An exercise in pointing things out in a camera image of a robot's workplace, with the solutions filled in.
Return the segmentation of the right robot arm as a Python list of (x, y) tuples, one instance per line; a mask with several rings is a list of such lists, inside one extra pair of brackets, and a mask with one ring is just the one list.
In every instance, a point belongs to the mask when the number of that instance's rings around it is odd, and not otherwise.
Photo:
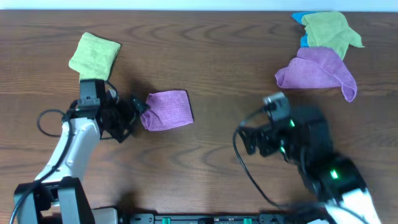
[(241, 121), (240, 137), (248, 154), (268, 157), (275, 152), (297, 166), (315, 202), (268, 202), (277, 208), (258, 216), (259, 223), (380, 223), (373, 199), (354, 162), (336, 152), (328, 122), (316, 107), (279, 111), (259, 109)]

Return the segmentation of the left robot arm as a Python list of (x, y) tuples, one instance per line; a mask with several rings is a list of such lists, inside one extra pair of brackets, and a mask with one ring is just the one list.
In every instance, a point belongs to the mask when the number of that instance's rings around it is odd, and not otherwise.
[(17, 186), (9, 221), (119, 223), (116, 208), (90, 207), (81, 182), (103, 132), (123, 142), (147, 109), (148, 105), (135, 97), (119, 101), (86, 96), (74, 101), (67, 112), (61, 112), (62, 133), (46, 166), (34, 181)]

